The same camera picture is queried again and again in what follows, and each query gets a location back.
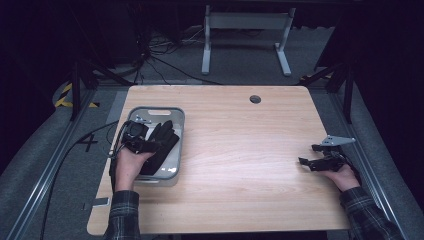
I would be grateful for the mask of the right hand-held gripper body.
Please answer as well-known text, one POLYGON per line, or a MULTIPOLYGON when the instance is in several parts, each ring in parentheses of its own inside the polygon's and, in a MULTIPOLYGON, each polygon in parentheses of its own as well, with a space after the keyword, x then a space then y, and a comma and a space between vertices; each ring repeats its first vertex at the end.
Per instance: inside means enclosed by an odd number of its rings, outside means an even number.
POLYGON ((342 151, 341 146, 344 144, 354 143, 355 141, 355 138, 328 135, 318 145, 328 146, 329 153, 326 155, 323 154, 323 158, 317 159, 318 164, 309 167, 310 170, 337 172, 345 164, 351 166, 352 163, 342 151))

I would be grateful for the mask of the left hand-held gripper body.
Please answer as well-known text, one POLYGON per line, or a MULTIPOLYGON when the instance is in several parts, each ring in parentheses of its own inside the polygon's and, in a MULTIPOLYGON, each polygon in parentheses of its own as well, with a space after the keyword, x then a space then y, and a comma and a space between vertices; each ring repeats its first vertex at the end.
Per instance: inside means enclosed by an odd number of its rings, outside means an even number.
POLYGON ((120 130, 119 142, 135 154, 156 152, 161 144, 153 140, 147 140, 146 135, 149 127, 142 122, 128 120, 120 130))

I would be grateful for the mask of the black glove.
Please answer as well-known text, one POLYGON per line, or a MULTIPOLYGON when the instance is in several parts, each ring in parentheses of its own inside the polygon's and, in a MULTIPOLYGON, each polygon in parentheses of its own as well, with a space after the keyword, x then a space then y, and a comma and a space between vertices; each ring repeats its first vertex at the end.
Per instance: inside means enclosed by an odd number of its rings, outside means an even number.
POLYGON ((155 151, 155 154, 144 163, 140 174, 154 175, 179 140, 180 137, 175 133, 171 120, 164 123, 158 123, 150 134, 148 141, 159 143, 160 147, 155 151))

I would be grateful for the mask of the grey plastic bin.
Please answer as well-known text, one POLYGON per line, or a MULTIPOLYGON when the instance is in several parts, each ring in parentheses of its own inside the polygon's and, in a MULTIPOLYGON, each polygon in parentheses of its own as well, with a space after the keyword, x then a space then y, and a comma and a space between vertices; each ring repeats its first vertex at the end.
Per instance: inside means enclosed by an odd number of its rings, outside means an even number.
POLYGON ((166 160, 154 175, 141 175, 139 173, 136 182, 152 186, 174 186, 178 181, 181 159, 185 122, 183 110, 176 107, 136 107, 130 111, 128 120, 142 122, 149 127, 146 135, 147 140, 158 123, 164 123, 168 120, 173 122, 173 129, 180 137, 180 140, 170 151, 166 160))

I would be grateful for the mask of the person's right hand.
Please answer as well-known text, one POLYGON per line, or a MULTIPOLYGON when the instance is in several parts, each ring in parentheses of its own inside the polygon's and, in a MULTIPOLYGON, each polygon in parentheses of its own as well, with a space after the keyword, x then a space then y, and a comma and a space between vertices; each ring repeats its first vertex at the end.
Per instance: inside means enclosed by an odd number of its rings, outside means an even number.
POLYGON ((343 165, 337 172, 322 171, 321 174, 329 178, 341 192, 360 186, 353 170, 347 164, 343 165))

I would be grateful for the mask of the person's left hand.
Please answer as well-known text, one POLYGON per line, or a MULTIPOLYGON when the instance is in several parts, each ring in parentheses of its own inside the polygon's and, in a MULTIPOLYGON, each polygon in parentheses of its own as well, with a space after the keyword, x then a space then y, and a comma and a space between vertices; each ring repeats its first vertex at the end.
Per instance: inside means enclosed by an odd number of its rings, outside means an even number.
POLYGON ((153 156, 151 152, 135 154, 127 148, 123 148, 117 157, 115 170, 115 191, 132 191, 134 181, 139 175, 144 163, 153 156))

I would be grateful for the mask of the black metal stand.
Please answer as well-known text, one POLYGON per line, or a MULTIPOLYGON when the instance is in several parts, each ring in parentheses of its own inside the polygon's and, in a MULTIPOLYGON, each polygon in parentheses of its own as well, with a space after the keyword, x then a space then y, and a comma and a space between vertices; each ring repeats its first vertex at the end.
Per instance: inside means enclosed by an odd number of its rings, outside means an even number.
POLYGON ((354 79, 353 71, 350 65, 346 63, 338 63, 331 67, 326 67, 311 76, 302 76, 297 83, 297 86, 309 86, 310 84, 320 79, 324 79, 327 75, 330 76, 329 81, 325 85, 327 92, 337 93, 342 86, 345 87, 342 112, 347 123, 351 124, 351 106, 354 79))
POLYGON ((82 110, 81 100, 81 87, 80 83, 83 83, 88 90, 95 90, 99 85, 99 81, 95 77, 94 71, 98 71, 105 75, 107 78, 114 80, 122 86, 133 86, 133 83, 125 80, 118 76, 107 68, 94 63, 87 59, 79 59, 73 65, 72 70, 72 115, 70 120, 73 121, 77 118, 80 111, 82 110))

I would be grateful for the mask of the grey tape strip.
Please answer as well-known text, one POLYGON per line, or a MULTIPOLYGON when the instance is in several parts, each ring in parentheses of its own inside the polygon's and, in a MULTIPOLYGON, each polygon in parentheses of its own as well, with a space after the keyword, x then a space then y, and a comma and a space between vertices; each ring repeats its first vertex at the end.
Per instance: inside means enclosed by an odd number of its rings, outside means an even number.
POLYGON ((95 198, 94 200, 90 202, 85 202, 82 205, 83 211, 91 210, 95 207, 102 207, 102 206, 108 206, 110 204, 110 198, 109 197, 102 197, 102 198, 95 198))

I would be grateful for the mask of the yellow and black tape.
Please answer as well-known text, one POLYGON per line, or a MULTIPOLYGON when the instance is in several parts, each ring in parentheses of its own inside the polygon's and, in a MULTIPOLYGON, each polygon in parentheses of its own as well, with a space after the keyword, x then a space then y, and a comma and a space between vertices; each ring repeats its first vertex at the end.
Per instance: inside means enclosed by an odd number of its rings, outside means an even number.
MULTIPOLYGON (((72 83, 67 83, 65 87, 63 88, 61 94, 59 95, 57 101, 55 102, 54 106, 57 107, 73 107, 72 101, 67 101, 66 98, 68 94, 70 93, 72 89, 72 83)), ((89 104, 89 108, 98 108, 100 107, 99 102, 91 102, 89 104)))

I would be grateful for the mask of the white metal stand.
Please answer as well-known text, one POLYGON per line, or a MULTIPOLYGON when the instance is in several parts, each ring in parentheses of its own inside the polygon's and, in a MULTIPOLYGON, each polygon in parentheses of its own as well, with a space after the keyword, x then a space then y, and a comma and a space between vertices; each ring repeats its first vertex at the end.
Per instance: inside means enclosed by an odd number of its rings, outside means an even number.
POLYGON ((290 8, 285 13, 247 13, 247 12, 215 12, 211 6, 205 8, 204 17, 204 49, 201 73, 208 75, 211 62, 211 30, 212 29, 253 29, 253 30, 279 30, 282 32, 280 42, 274 48, 285 76, 292 74, 286 54, 285 46, 288 40, 292 22, 296 13, 295 8, 290 8))

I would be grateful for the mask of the aluminium frame rail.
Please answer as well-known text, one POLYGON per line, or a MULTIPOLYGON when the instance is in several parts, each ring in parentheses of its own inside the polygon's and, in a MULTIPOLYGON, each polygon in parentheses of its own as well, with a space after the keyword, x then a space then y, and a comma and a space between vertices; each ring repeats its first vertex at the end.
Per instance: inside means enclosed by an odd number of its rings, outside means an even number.
POLYGON ((54 178, 57 175, 60 165, 63 162, 66 148, 81 122, 84 112, 89 108, 91 101, 95 96, 95 90, 87 90, 80 98, 80 109, 74 117, 70 117, 64 126, 64 130, 59 131, 60 138, 52 142, 53 152, 49 155, 46 164, 31 189, 30 195, 25 201, 13 226, 4 238, 4 240, 22 240, 30 222, 35 216, 36 211, 41 205, 45 195, 51 190, 54 178))
POLYGON ((382 185, 377 179, 375 171, 372 169, 372 166, 369 162, 369 158, 367 157, 359 140, 359 136, 357 135, 353 125, 349 124, 346 120, 346 117, 344 116, 343 103, 336 94, 329 93, 328 96, 333 108, 336 111, 337 118, 343 126, 343 129, 350 137, 353 137, 355 139, 355 142, 352 145, 353 151, 355 152, 354 165, 360 170, 361 179, 365 182, 367 189, 370 191, 371 196, 378 205, 378 207, 384 212, 385 216, 390 221, 392 221, 398 226, 403 238, 407 240, 407 236, 405 235, 404 230, 400 226, 399 220, 396 214, 394 213, 391 204, 389 203, 387 194, 383 190, 382 185))

